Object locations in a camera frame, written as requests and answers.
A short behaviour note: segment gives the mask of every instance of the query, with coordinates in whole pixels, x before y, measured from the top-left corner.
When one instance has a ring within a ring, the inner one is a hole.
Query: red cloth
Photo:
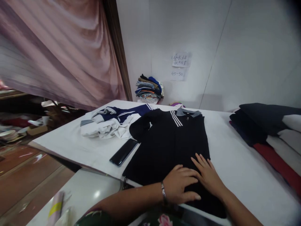
[[[278,171],[288,184],[295,189],[296,193],[301,197],[301,177],[275,152],[275,150],[267,145],[256,143],[254,148],[268,161],[268,163]]]

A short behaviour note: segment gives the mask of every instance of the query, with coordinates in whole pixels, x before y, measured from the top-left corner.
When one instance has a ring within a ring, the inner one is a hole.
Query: silver bangle
[[[165,194],[163,181],[161,181],[161,189],[162,189],[162,194],[163,194],[164,205],[167,205],[167,198],[166,198],[166,194]]]

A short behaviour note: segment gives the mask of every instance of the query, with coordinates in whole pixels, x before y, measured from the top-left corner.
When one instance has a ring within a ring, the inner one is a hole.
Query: wooden floor
[[[5,158],[0,162],[0,226],[25,226],[74,175],[27,145],[3,148],[0,156]]]

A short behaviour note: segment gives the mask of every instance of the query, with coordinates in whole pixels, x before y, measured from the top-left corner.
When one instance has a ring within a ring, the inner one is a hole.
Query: floral clothing
[[[114,220],[101,210],[86,213],[74,226],[108,226],[115,225]],[[139,226],[188,226],[180,219],[167,214],[153,214],[145,218]]]

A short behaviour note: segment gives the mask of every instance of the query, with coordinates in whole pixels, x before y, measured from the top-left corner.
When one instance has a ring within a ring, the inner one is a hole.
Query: gray collar
[[[177,110],[177,116],[185,116],[185,114],[184,114],[183,112],[193,114],[193,115],[191,115],[193,118],[202,114],[202,113],[199,112],[199,111],[189,111],[189,110],[186,110],[186,109],[184,109],[184,108],[179,108],[179,109]]]

